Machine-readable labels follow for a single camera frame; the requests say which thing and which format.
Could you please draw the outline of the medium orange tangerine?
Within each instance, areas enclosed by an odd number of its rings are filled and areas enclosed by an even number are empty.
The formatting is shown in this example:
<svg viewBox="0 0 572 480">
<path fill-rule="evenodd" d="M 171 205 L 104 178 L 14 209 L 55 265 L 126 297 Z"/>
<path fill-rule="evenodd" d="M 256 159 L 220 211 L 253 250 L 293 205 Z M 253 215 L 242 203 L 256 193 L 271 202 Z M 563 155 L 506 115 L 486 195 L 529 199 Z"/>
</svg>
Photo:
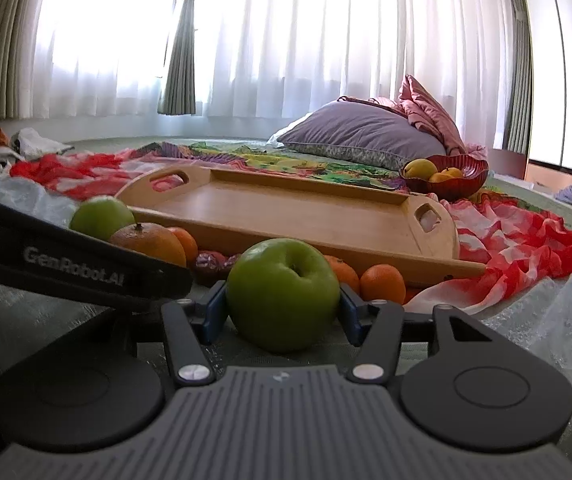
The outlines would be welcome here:
<svg viewBox="0 0 572 480">
<path fill-rule="evenodd" d="M 360 278 L 352 266 L 335 256 L 325 255 L 324 258 L 335 272 L 338 282 L 348 285 L 356 294 L 359 294 Z"/>
</svg>

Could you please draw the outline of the dark red date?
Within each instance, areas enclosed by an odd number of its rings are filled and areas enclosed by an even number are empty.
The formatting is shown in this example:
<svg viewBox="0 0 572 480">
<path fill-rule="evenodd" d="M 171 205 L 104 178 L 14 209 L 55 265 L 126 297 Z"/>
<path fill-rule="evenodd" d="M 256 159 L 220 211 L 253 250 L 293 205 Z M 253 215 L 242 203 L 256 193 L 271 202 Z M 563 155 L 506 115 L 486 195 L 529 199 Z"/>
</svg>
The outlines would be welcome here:
<svg viewBox="0 0 572 480">
<path fill-rule="evenodd" d="M 220 252 L 200 252 L 195 259 L 195 271 L 201 274 L 217 274 L 224 269 L 228 261 Z"/>
<path fill-rule="evenodd" d="M 234 264 L 237 262 L 237 260 L 239 259 L 240 254 L 228 257 L 224 263 L 222 264 L 222 270 L 225 273 L 228 273 L 232 270 L 232 267 L 234 266 Z"/>
</svg>

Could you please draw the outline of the small orange tangerine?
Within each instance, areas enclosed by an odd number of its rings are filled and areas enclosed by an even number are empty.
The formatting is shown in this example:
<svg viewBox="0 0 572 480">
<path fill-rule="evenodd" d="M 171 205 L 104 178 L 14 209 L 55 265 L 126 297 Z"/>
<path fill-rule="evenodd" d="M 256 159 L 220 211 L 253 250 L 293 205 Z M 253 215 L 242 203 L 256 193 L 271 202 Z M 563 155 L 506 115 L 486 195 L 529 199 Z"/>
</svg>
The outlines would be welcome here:
<svg viewBox="0 0 572 480">
<path fill-rule="evenodd" d="M 178 239 L 181 243 L 186 262 L 189 266 L 192 266 L 197 259 L 199 254 L 199 249 L 196 240 L 193 235 L 190 234 L 186 229 L 180 228 L 179 226 L 172 226 L 169 231 Z"/>
</svg>

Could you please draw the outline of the large dull orange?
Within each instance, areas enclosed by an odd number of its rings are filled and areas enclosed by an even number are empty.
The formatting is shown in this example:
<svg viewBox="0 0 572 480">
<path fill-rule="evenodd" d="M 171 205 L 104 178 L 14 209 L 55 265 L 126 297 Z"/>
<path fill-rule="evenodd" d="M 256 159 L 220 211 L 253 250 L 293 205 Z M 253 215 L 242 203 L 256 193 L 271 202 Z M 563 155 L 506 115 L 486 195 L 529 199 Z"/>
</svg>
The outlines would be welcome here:
<svg viewBox="0 0 572 480">
<path fill-rule="evenodd" d="M 156 223 L 137 222 L 125 226 L 112 234 L 108 242 L 166 263 L 187 267 L 181 242 L 169 229 Z"/>
</svg>

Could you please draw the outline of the green apple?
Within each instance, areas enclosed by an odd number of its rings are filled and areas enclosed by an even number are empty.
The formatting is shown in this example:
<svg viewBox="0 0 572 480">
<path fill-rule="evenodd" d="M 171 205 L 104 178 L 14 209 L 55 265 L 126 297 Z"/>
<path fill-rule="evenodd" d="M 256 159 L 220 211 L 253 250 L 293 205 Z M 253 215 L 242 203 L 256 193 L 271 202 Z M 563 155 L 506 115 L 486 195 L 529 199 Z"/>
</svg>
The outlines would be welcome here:
<svg viewBox="0 0 572 480">
<path fill-rule="evenodd" d="M 275 351 L 315 344 L 335 318 L 340 285 L 324 256 L 292 238 L 255 244 L 226 279 L 230 318 L 245 338 Z"/>
<path fill-rule="evenodd" d="M 69 229 L 107 242 L 112 234 L 134 223 L 134 214 L 126 204 L 103 195 L 85 200 L 73 214 Z"/>
</svg>

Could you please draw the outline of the white cloth pile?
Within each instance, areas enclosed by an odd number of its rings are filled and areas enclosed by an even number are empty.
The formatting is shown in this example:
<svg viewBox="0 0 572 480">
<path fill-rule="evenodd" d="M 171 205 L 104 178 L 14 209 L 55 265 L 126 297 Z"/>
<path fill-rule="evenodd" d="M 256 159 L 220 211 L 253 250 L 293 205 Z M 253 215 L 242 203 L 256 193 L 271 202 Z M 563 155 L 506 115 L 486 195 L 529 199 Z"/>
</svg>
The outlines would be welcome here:
<svg viewBox="0 0 572 480">
<path fill-rule="evenodd" d="M 15 162 L 33 162 L 44 155 L 61 155 L 72 146 L 44 138 L 33 128 L 22 128 L 8 145 L 0 146 L 0 166 L 5 169 Z"/>
</svg>

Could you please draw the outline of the wooden serving tray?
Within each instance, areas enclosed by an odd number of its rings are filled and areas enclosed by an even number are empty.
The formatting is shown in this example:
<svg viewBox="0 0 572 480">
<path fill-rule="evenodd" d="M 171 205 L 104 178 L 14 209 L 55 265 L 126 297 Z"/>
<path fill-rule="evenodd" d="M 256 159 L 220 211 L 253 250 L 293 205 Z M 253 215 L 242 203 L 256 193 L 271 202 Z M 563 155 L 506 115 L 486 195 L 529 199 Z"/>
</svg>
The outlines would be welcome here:
<svg viewBox="0 0 572 480">
<path fill-rule="evenodd" d="M 450 214 L 425 196 L 174 165 L 136 178 L 117 197 L 138 220 L 180 226 L 200 249 L 229 256 L 287 237 L 341 258 L 358 273 L 391 264 L 415 287 L 486 270 L 461 259 Z"/>
</svg>

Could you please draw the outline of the red white scarf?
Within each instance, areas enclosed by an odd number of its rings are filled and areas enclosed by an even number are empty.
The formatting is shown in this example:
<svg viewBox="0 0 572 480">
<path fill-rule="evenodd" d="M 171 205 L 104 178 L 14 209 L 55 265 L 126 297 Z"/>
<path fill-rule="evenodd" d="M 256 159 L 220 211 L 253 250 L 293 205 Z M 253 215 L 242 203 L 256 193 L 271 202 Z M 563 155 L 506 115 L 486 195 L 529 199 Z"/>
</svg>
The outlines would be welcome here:
<svg viewBox="0 0 572 480">
<path fill-rule="evenodd" d="M 116 154 L 45 155 L 34 162 L 17 162 L 13 177 L 32 180 L 74 200 L 114 195 L 130 181 L 177 162 L 196 160 L 130 159 L 134 150 Z M 521 200 L 492 190 L 443 204 L 460 237 L 461 256 L 484 264 L 480 278 L 464 278 L 452 285 L 436 285 L 411 302 L 418 311 L 431 300 L 453 302 L 477 313 L 523 292 L 544 278 L 572 274 L 572 229 L 551 211 L 538 211 Z"/>
</svg>

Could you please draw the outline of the orange fruit in bowl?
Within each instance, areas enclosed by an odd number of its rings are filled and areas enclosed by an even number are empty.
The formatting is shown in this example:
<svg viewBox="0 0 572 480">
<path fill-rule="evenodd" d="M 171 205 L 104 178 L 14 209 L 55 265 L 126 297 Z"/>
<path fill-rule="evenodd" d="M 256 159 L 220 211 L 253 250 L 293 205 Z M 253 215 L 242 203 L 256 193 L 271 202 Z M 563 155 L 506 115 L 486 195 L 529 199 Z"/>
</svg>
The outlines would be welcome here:
<svg viewBox="0 0 572 480">
<path fill-rule="evenodd" d="M 453 179 L 461 179 L 464 177 L 463 171 L 460 168 L 450 167 L 442 170 L 443 174 L 446 174 Z"/>
</svg>

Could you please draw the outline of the red fruit bowl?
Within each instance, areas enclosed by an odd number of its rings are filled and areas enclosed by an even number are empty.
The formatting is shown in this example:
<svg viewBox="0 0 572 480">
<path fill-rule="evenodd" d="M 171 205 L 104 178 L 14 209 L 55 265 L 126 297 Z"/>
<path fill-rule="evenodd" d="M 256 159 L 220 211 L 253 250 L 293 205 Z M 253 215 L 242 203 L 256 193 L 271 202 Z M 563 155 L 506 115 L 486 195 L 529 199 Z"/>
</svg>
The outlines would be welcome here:
<svg viewBox="0 0 572 480">
<path fill-rule="evenodd" d="M 438 172 L 443 169 L 456 167 L 463 171 L 464 177 L 461 179 L 451 179 L 441 183 L 429 183 L 420 179 L 405 179 L 405 185 L 415 193 L 435 194 L 440 200 L 455 202 L 462 198 L 474 195 L 482 188 L 489 174 L 489 165 L 485 160 L 476 159 L 469 155 L 432 155 L 428 157 L 437 167 Z"/>
</svg>

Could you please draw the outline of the colourful floral cloth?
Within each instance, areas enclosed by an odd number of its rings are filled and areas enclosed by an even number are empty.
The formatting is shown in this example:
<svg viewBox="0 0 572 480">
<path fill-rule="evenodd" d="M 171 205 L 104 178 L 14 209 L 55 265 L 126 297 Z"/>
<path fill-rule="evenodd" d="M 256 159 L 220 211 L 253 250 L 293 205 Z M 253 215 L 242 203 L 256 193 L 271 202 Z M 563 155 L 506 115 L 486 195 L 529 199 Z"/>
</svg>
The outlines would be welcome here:
<svg viewBox="0 0 572 480">
<path fill-rule="evenodd" d="M 130 159 L 148 157 L 196 160 L 199 165 L 223 165 L 235 170 L 291 174 L 333 183 L 381 188 L 408 194 L 410 190 L 397 170 L 301 154 L 287 148 L 253 148 L 247 144 L 152 142 L 136 148 Z"/>
</svg>

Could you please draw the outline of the pink crumpled blanket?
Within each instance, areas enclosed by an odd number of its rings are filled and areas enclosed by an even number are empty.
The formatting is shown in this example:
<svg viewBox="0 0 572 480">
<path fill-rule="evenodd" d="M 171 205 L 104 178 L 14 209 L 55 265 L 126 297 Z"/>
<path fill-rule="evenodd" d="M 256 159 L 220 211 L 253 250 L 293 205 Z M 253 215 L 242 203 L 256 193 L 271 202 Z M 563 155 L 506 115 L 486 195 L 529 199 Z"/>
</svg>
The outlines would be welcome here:
<svg viewBox="0 0 572 480">
<path fill-rule="evenodd" d="M 480 144 L 465 144 L 451 115 L 412 75 L 404 76 L 395 99 L 384 96 L 368 99 L 340 96 L 337 101 L 389 110 L 404 117 L 418 131 L 434 136 L 441 142 L 447 155 L 468 155 L 474 159 L 488 160 L 487 148 Z"/>
</svg>

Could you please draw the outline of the green drape middle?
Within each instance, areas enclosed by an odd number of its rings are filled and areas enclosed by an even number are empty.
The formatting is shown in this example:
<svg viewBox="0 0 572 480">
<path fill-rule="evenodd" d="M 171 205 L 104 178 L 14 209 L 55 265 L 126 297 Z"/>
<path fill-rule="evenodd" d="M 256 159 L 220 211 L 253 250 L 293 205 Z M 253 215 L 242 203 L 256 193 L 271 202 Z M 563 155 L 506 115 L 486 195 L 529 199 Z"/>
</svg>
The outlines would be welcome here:
<svg viewBox="0 0 572 480">
<path fill-rule="evenodd" d="M 183 0 L 172 41 L 158 113 L 168 116 L 195 115 L 195 0 Z"/>
</svg>

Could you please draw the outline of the green drape right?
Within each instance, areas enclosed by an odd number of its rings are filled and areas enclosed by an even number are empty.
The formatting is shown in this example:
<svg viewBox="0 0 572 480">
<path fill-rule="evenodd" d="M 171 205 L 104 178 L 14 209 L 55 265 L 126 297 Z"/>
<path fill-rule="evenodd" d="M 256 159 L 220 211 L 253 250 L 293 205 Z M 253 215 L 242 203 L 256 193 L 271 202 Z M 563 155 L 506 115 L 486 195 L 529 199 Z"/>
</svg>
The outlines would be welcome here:
<svg viewBox="0 0 572 480">
<path fill-rule="evenodd" d="M 504 129 L 504 150 L 528 154 L 532 124 L 533 69 L 527 0 L 512 2 L 513 77 Z"/>
</svg>

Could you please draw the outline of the white sheer curtain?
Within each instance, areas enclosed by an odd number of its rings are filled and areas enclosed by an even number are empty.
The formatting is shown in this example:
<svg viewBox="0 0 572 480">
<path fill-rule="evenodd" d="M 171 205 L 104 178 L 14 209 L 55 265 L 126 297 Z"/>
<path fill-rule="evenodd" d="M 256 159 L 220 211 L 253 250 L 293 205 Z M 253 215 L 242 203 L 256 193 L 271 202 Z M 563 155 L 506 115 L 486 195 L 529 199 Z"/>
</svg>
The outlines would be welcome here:
<svg viewBox="0 0 572 480">
<path fill-rule="evenodd" d="M 183 0 L 42 0 L 31 118 L 158 113 Z M 196 114 L 290 119 L 412 75 L 463 140 L 495 148 L 510 0 L 195 0 Z"/>
</svg>

